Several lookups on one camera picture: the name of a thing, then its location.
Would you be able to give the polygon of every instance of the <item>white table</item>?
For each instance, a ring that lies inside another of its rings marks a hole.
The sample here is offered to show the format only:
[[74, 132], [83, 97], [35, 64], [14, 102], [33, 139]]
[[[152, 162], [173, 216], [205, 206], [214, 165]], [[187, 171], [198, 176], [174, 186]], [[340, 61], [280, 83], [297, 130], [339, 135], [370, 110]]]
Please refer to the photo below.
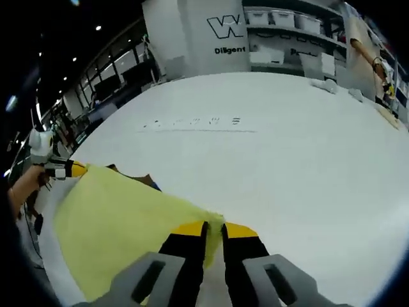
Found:
[[[193, 131], [193, 118], [220, 118], [220, 131]], [[248, 132], [231, 132], [240, 129]], [[335, 303], [370, 303], [408, 247], [409, 134], [370, 101], [306, 78], [233, 73], [157, 86], [111, 115], [72, 158], [149, 173], [165, 193], [251, 227]], [[42, 240], [47, 268], [58, 256]]]

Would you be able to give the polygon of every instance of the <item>shelf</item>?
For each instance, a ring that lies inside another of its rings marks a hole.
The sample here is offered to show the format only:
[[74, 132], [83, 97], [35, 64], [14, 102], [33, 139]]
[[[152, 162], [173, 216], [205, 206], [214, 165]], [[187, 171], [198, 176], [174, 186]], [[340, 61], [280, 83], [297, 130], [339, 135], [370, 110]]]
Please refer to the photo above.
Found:
[[[376, 35], [376, 33], [371, 29], [371, 27], [369, 27], [367, 25], [366, 22], [364, 24], [367, 27], [368, 31], [371, 33], [371, 35], [376, 38], [376, 40], [379, 43], [380, 47], [389, 55], [390, 59], [392, 61], [395, 61], [395, 56], [388, 50], [388, 48], [385, 47], [385, 45], [379, 39], [378, 35]], [[400, 65], [399, 62], [397, 63], [397, 65], [398, 65], [399, 69], [401, 70], [401, 72], [403, 72], [406, 75], [406, 70], [402, 67], [402, 65]]]
[[265, 25], [265, 26], [255, 26], [252, 24], [247, 25], [247, 29], [249, 31], [262, 31], [262, 32], [274, 32], [274, 33], [282, 33], [282, 34], [292, 34], [292, 35], [298, 35], [301, 37], [304, 37], [306, 39], [310, 40], [316, 40], [318, 42], [325, 43], [327, 45], [331, 45], [335, 48], [342, 49], [343, 51], [346, 51], [346, 45], [342, 42], [337, 42], [333, 40], [332, 38], [329, 38], [325, 35], [322, 34], [316, 34], [316, 33], [311, 33], [302, 29], [297, 29], [297, 28], [285, 28], [285, 27], [280, 27], [276, 26], [273, 24]]
[[271, 8], [282, 8], [284, 10], [291, 10], [300, 13], [305, 13], [309, 15], [316, 16], [320, 19], [335, 19], [343, 23], [343, 16], [341, 13], [327, 8], [319, 4], [313, 4], [304, 0], [242, 0], [244, 7], [260, 7], [264, 6], [269, 9]]
[[304, 70], [301, 65], [277, 64], [277, 63], [251, 63], [252, 72], [275, 72], [278, 74], [289, 74], [304, 76]]

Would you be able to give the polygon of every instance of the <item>w logo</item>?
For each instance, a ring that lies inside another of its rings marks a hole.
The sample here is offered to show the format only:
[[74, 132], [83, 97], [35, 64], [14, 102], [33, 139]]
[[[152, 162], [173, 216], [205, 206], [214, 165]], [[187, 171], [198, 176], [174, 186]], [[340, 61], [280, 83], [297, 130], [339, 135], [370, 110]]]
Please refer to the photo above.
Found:
[[225, 15], [220, 20], [218, 17], [207, 18], [207, 22], [216, 34], [219, 40], [223, 38], [229, 38], [230, 33], [234, 37], [243, 37], [244, 28], [240, 22], [240, 14], [237, 15], [237, 19], [233, 15]]

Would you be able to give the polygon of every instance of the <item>white storage box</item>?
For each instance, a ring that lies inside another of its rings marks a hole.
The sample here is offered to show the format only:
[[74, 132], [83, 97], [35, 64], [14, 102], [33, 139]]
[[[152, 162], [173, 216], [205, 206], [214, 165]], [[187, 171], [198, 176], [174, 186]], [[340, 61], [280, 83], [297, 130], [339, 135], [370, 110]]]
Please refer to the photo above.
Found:
[[284, 51], [277, 49], [264, 49], [262, 51], [250, 52], [251, 63], [284, 63]]
[[268, 25], [268, 12], [267, 11], [246, 11], [247, 20], [249, 24], [255, 26], [267, 26]]
[[269, 50], [271, 54], [271, 62], [275, 64], [282, 65], [284, 63], [284, 51], [283, 50], [277, 50], [277, 49], [271, 49]]
[[300, 29], [306, 30], [311, 33], [321, 34], [322, 21], [312, 16], [298, 14], [297, 25]]
[[274, 24], [280, 27], [295, 28], [295, 13], [292, 11], [272, 10]]
[[265, 51], [250, 52], [250, 63], [271, 63], [271, 55]]
[[326, 53], [321, 53], [320, 56], [322, 72], [328, 75], [335, 75], [335, 58]]

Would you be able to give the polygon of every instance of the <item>storage bin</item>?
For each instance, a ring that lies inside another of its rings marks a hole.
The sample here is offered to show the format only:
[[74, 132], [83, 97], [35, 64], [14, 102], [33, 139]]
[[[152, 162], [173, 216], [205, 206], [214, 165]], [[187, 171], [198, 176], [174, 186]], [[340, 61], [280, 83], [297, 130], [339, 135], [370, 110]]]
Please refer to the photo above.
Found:
[[267, 11], [246, 11], [247, 20], [249, 24], [254, 26], [267, 26], [268, 25], [268, 12]]
[[271, 55], [265, 51], [250, 52], [250, 63], [271, 63]]
[[282, 65], [284, 63], [284, 51], [283, 50], [278, 50], [278, 49], [270, 49], [269, 50], [271, 54], [271, 62]]
[[305, 31], [315, 34], [321, 34], [321, 24], [322, 24], [321, 20], [314, 18], [312, 16], [303, 14], [297, 15], [297, 26], [298, 28], [303, 29]]
[[272, 10], [272, 20], [276, 26], [295, 28], [295, 13], [292, 11]]

